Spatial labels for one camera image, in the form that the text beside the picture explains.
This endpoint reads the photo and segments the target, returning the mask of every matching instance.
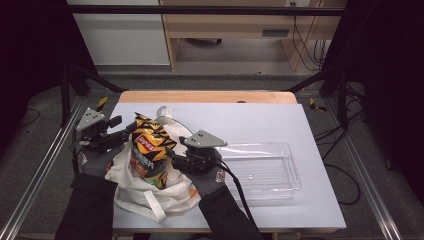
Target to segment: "black curtain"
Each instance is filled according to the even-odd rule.
[[[0,152],[25,115],[29,99],[59,85],[64,66],[80,65],[97,73],[73,15],[46,10],[53,4],[67,2],[0,1]],[[77,93],[87,94],[85,81],[69,72]]]
[[[372,7],[367,0],[349,3],[357,8]],[[423,14],[421,0],[401,4],[379,1],[369,21],[360,26],[356,41],[348,46],[345,43],[352,29],[364,16],[342,18],[326,63],[333,63],[344,47],[349,48],[348,54],[338,59],[343,71],[348,81],[364,85],[364,110],[388,164],[405,175],[424,204]],[[337,75],[326,79],[325,92],[336,89],[339,80]]]

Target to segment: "snack bag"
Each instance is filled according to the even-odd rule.
[[[137,129],[132,133],[131,165],[136,174],[158,189],[166,187],[166,151],[174,148],[165,129],[144,115],[136,113]]]

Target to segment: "white tote bag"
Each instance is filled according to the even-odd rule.
[[[165,116],[161,116],[161,109],[167,110]],[[179,143],[178,138],[179,136],[190,137],[191,132],[172,119],[169,108],[160,108],[158,115],[160,117],[157,122],[178,143],[173,150],[177,154],[182,154],[186,147]],[[115,203],[118,206],[156,222],[163,222],[166,219],[167,212],[184,212],[200,201],[200,196],[191,180],[172,167],[170,158],[166,160],[168,176],[166,188],[163,190],[159,190],[156,186],[133,176],[130,164],[131,145],[130,138],[130,141],[125,143],[124,150],[114,158],[114,166],[106,175],[107,179],[118,183],[115,192]]]

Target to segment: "metal bracket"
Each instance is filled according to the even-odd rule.
[[[87,108],[84,115],[81,118],[81,121],[78,123],[77,131],[82,131],[88,127],[93,126],[94,124],[100,122],[105,118],[105,115]]]
[[[184,142],[188,146],[196,148],[210,148],[210,147],[222,147],[227,146],[227,142],[224,140],[215,137],[214,135],[204,131],[199,130],[191,137],[187,138]]]

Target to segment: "aluminum rail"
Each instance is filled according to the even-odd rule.
[[[346,10],[344,8],[237,6],[50,5],[46,6],[45,9],[48,11],[67,11],[79,14],[347,16],[358,13],[358,11]]]
[[[41,190],[41,187],[43,186],[43,183],[51,167],[53,166],[53,163],[56,160],[56,157],[59,154],[60,149],[62,148],[62,145],[66,140],[66,137],[71,132],[72,126],[74,125],[77,119],[78,112],[80,111],[84,102],[85,102],[85,98],[82,98],[82,97],[76,98],[76,101],[71,110],[73,112],[71,118],[68,120],[66,125],[64,125],[63,127],[59,129],[55,139],[53,140],[53,143],[51,144],[49,150],[47,151],[46,155],[41,161],[41,164],[38,167],[37,172],[35,173],[24,195],[22,196],[14,212],[12,213],[12,216],[9,218],[7,223],[1,229],[1,232],[0,232],[1,240],[12,240],[16,237],[16,234],[18,233],[19,228],[21,227],[23,221],[25,220],[30,208],[32,207],[35,201],[35,198],[37,197],[38,193]]]

